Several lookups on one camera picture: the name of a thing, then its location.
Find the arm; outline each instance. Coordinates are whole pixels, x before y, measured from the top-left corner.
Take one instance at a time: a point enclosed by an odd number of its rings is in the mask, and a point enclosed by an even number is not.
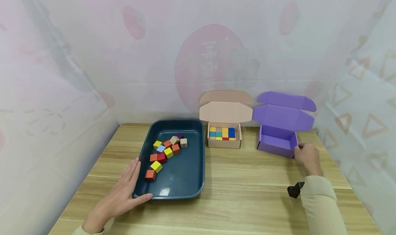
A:
[[[131,197],[138,181],[140,165],[138,158],[130,163],[114,187],[88,213],[83,225],[73,235],[104,235],[105,224],[111,218],[120,216],[153,197],[153,194],[144,194],[136,199]]]
[[[346,235],[336,194],[330,181],[323,177],[319,150],[313,144],[300,144],[300,147],[295,148],[295,159],[307,173],[301,189],[301,200],[310,234]]]

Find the hand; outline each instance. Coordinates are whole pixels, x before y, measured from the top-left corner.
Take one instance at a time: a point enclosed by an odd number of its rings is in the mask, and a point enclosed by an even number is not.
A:
[[[153,194],[144,194],[136,199],[131,197],[138,181],[140,165],[139,159],[134,159],[110,192],[89,212],[82,226],[85,232],[91,234],[102,232],[103,227],[112,217],[120,216],[153,197]]]
[[[294,148],[294,158],[305,168],[307,176],[322,176],[320,167],[319,150],[310,143],[300,143]]]

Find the plastic tray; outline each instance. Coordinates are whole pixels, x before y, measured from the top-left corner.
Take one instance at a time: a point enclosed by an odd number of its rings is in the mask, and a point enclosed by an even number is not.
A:
[[[146,181],[144,176],[150,168],[150,155],[157,153],[155,141],[166,141],[177,133],[187,138],[187,147],[168,159],[157,174],[155,181]],[[199,196],[205,184],[205,132],[199,120],[159,120],[147,133],[139,159],[141,170],[136,183],[134,197],[152,193],[157,200],[185,200]]]

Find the wooden table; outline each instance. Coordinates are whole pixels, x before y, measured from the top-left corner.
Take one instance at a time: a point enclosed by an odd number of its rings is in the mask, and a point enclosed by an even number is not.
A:
[[[86,177],[51,235],[71,235],[88,211],[117,182],[137,157],[149,125],[120,126]],[[300,198],[287,186],[303,180],[292,159],[255,149],[258,128],[242,128],[240,149],[206,148],[205,187],[198,199],[148,202],[115,219],[115,235],[258,235],[308,234]],[[344,176],[313,131],[298,133],[299,141],[320,149],[325,177],[333,184],[349,235],[381,234]]]

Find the wall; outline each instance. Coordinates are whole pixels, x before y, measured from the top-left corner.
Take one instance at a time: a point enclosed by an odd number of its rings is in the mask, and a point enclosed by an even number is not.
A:
[[[396,0],[381,0],[318,110],[316,129],[385,235],[396,234]]]
[[[211,89],[323,103],[379,0],[41,1],[117,120],[151,123]]]
[[[118,127],[42,15],[0,3],[0,234],[48,234]]]

